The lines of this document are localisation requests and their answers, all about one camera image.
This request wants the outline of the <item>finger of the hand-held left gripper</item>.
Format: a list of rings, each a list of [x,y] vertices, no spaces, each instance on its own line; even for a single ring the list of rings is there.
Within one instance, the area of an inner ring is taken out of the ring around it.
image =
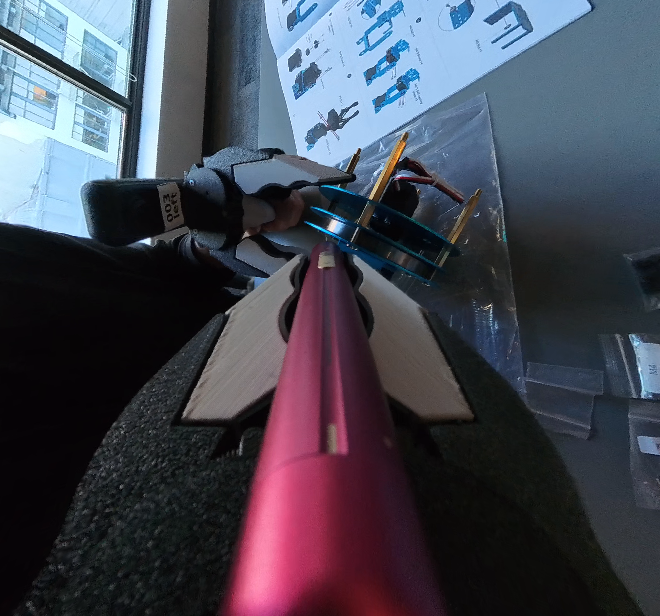
[[[235,258],[270,277],[294,257],[308,257],[315,245],[314,230],[267,232],[244,238],[235,250]]]
[[[356,179],[354,174],[338,168],[291,155],[236,164],[232,173],[244,195],[259,199],[283,199],[292,190],[352,183]]]

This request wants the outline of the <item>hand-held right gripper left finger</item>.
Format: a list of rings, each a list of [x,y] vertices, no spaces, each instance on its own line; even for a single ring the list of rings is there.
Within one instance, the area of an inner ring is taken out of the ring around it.
[[[280,328],[299,254],[228,311],[228,319],[182,414],[188,424],[225,423],[276,388],[286,341]]]

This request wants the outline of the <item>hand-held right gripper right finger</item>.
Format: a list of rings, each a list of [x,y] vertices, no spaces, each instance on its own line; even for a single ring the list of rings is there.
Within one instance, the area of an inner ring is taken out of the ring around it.
[[[370,306],[370,347],[384,392],[423,421],[473,421],[425,311],[360,258],[359,293]]]

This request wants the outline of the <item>red electric screwdriver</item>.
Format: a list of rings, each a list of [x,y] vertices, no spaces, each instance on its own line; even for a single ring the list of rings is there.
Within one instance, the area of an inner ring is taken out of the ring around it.
[[[344,260],[312,251],[219,615],[448,615]]]

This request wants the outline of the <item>blue round servo base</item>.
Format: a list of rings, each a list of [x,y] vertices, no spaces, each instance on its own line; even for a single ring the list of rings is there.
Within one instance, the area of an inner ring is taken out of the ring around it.
[[[438,286],[447,260],[459,255],[458,239],[483,191],[477,189],[466,199],[420,161],[405,156],[407,141],[404,132],[367,196],[349,191],[347,185],[323,185],[319,191],[327,206],[312,206],[304,222],[388,279],[401,273]],[[419,185],[461,206],[446,235],[414,219]]]

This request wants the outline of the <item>person's left hand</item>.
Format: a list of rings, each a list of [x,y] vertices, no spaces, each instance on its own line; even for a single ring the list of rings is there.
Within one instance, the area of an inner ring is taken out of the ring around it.
[[[284,199],[243,198],[243,237],[269,232],[283,232],[296,226],[303,215],[305,202],[298,190]]]

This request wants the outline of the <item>clear plastic bag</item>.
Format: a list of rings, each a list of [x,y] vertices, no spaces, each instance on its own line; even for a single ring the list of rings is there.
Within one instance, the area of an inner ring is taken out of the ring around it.
[[[435,106],[404,127],[404,156],[459,191],[481,196],[458,237],[458,257],[438,285],[406,274],[395,285],[473,347],[520,396],[525,394],[516,300],[509,261],[491,115],[486,94],[451,109]]]

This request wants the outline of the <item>window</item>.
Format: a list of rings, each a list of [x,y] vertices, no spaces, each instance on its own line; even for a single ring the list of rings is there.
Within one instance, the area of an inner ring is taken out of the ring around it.
[[[1,0],[1,222],[88,237],[80,191],[135,176],[151,0]]]

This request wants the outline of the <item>person's dark clothing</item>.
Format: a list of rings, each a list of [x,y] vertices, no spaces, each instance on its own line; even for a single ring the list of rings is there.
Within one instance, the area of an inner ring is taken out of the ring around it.
[[[134,274],[122,248],[1,224],[2,615],[44,565],[112,423],[238,301],[238,290],[211,295]]]

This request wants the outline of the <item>printed instruction sheet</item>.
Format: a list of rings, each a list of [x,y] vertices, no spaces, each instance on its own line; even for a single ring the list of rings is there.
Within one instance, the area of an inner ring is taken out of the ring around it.
[[[333,166],[590,13],[588,0],[264,0],[296,154]]]

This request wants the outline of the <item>pile of small screw bags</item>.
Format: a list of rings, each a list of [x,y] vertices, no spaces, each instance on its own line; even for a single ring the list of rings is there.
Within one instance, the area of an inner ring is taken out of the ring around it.
[[[525,401],[548,431],[588,439],[595,398],[627,401],[636,504],[659,509],[659,335],[601,334],[605,371],[528,363]]]

